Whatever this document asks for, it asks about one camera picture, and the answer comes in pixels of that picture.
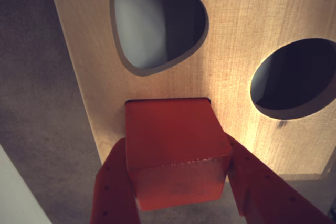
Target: dark hole opening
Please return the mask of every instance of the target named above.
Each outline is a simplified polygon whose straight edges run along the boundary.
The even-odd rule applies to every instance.
[[[335,43],[326,39],[296,41],[275,51],[260,65],[252,80],[251,98],[265,109],[292,109],[317,97],[335,71]],[[331,95],[328,102],[335,98]]]

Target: red wooden block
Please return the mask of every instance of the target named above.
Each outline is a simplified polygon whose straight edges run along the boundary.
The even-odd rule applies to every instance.
[[[141,210],[221,197],[232,148],[207,98],[125,107],[127,169]]]

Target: white wall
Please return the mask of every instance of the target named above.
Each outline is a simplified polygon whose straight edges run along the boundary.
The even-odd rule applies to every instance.
[[[0,223],[51,224],[1,145]]]

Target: light wood panel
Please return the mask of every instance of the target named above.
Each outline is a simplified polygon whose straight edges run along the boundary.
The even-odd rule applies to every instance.
[[[103,162],[124,137],[129,99],[208,97],[226,132],[276,173],[318,177],[336,146],[336,101],[304,118],[261,114],[250,98],[256,69],[280,47],[305,38],[336,41],[336,0],[201,0],[209,30],[186,60],[150,76],[118,56],[110,0],[55,0]]]

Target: wooden board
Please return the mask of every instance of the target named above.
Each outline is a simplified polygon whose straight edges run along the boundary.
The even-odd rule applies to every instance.
[[[336,146],[336,101],[284,122],[256,109],[250,85],[280,47],[305,38],[336,41],[336,0],[201,1],[209,29],[200,49],[141,77],[118,56],[110,0],[55,0],[101,161],[124,137],[126,100],[208,97],[224,130],[276,173],[319,177]]]

